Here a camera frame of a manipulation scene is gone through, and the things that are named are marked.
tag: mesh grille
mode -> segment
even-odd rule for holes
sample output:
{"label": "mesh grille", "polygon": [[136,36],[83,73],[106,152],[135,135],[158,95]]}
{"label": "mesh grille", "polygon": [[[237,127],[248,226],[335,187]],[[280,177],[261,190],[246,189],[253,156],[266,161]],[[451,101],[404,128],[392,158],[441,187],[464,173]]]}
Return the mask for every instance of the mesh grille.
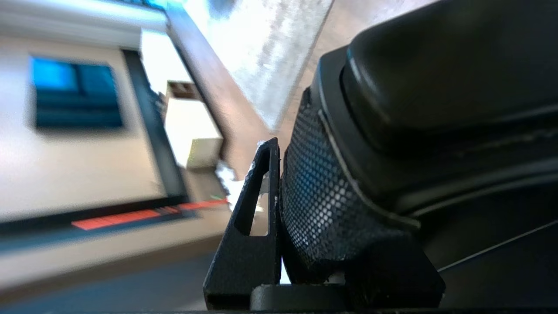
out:
{"label": "mesh grille", "polygon": [[[371,243],[405,235],[404,231],[380,224],[349,184],[319,110],[320,106],[310,102],[307,89],[285,152],[280,194],[281,220],[290,239],[287,250],[291,252],[285,256],[287,270],[294,275],[291,277],[318,281],[344,261],[357,257]],[[287,263],[287,258],[293,256],[298,269]]]}

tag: white wall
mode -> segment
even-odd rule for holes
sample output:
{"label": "white wall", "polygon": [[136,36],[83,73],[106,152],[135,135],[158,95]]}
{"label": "white wall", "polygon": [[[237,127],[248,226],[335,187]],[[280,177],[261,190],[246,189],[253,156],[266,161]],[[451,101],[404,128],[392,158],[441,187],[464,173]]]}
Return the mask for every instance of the white wall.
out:
{"label": "white wall", "polygon": [[[126,132],[36,132],[33,54],[108,63]],[[166,196],[118,49],[0,37],[0,95],[0,221]]]}
{"label": "white wall", "polygon": [[0,35],[138,49],[141,29],[165,32],[158,10],[103,0],[0,0]]}

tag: perforated mesh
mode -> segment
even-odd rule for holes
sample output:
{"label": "perforated mesh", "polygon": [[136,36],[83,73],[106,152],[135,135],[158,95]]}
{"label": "perforated mesh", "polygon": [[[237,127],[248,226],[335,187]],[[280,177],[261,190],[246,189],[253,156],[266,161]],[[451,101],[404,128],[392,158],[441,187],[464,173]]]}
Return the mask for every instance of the perforated mesh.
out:
{"label": "perforated mesh", "polygon": [[[281,220],[291,258],[296,256],[300,264],[294,271],[308,272],[305,277],[315,280],[327,278],[371,243],[405,234],[380,224],[349,184],[319,109],[307,89],[285,152],[281,182]],[[293,272],[288,264],[287,270]]]}

